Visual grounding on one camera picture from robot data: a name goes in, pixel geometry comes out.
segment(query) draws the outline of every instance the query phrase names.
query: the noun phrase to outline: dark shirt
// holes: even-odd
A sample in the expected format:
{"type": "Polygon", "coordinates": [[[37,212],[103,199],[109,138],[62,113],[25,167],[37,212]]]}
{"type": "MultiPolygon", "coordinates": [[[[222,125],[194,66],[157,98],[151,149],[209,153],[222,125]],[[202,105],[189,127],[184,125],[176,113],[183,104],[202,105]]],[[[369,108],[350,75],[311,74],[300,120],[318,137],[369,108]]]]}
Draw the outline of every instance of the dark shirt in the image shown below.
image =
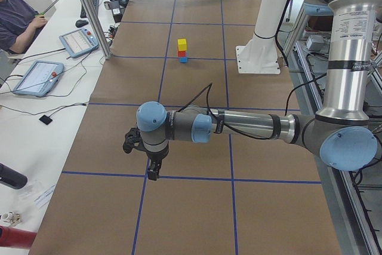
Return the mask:
{"type": "MultiPolygon", "coordinates": [[[[6,51],[15,44],[16,38],[22,34],[32,22],[37,11],[24,0],[4,0],[0,2],[0,48],[6,51]]],[[[38,36],[38,29],[33,40],[38,36]]]]}

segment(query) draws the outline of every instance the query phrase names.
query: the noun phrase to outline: tablet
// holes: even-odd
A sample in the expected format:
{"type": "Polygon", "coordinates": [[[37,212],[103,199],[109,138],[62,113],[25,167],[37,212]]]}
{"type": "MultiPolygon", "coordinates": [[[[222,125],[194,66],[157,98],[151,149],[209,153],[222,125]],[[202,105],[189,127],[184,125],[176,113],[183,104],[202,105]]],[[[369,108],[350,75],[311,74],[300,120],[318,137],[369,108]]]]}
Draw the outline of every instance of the tablet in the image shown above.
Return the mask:
{"type": "Polygon", "coordinates": [[[52,90],[63,71],[63,63],[37,60],[13,89],[13,93],[43,97],[52,90]]]}
{"type": "Polygon", "coordinates": [[[98,48],[97,38],[85,28],[71,31],[58,38],[71,58],[77,58],[98,48]]]}

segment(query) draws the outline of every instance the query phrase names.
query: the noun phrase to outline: red block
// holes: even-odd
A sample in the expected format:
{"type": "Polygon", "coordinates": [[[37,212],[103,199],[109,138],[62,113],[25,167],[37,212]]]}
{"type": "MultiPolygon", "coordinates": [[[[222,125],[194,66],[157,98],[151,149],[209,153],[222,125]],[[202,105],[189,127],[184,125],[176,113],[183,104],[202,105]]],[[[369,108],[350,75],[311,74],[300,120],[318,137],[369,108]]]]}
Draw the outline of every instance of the red block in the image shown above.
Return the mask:
{"type": "Polygon", "coordinates": [[[178,51],[178,57],[186,57],[187,51],[178,51]]]}

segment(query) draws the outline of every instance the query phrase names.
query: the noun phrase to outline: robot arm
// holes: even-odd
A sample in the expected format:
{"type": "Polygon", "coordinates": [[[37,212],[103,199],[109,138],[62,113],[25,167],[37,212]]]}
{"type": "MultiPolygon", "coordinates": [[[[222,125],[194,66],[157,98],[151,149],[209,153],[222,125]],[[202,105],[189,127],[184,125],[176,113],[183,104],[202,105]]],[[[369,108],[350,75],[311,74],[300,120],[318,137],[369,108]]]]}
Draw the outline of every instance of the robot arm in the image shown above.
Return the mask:
{"type": "Polygon", "coordinates": [[[308,149],[339,170],[363,167],[377,152],[377,140],[367,129],[368,116],[362,108],[367,74],[372,68],[369,55],[373,25],[381,2],[306,0],[306,11],[320,13],[328,4],[334,13],[324,105],[315,116],[280,117],[195,106],[167,112],[161,104],[148,102],[137,111],[137,128],[126,134],[124,151],[147,153],[147,173],[152,180],[159,178],[169,140],[206,143],[211,133],[282,139],[308,149]]]}
{"type": "Polygon", "coordinates": [[[139,107],[137,127],[125,135],[123,149],[126,153],[133,149],[146,152],[150,159],[148,178],[157,180],[170,140],[207,143],[212,133],[240,133],[258,140],[281,139],[308,149],[341,170],[363,167],[377,151],[377,141],[365,127],[320,122],[314,116],[209,111],[197,106],[181,112],[166,111],[157,102],[139,107]]]}

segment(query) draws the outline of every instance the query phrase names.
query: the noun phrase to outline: stacked blocks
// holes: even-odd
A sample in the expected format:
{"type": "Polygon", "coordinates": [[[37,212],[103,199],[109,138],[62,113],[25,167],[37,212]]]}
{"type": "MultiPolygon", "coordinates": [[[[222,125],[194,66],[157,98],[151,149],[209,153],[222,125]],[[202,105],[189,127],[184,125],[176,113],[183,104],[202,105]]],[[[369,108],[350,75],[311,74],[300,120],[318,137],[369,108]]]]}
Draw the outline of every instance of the stacked blocks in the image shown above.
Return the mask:
{"type": "Polygon", "coordinates": [[[180,63],[187,63],[187,40],[178,39],[178,58],[180,63]]]}

